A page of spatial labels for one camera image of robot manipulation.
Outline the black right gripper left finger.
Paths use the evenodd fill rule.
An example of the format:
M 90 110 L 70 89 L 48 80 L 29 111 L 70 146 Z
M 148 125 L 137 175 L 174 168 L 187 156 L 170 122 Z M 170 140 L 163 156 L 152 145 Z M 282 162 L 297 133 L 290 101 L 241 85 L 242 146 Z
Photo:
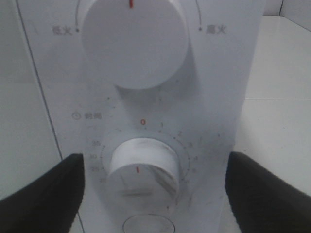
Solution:
M 0 201 L 2 233 L 68 233 L 85 192 L 82 154 L 71 154 Z

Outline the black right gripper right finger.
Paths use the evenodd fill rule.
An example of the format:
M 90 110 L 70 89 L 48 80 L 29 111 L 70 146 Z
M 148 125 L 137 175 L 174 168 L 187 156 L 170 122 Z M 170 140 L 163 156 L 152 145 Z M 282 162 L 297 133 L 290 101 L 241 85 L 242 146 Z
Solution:
M 243 233 L 309 233 L 311 198 L 241 152 L 231 152 L 225 191 Z

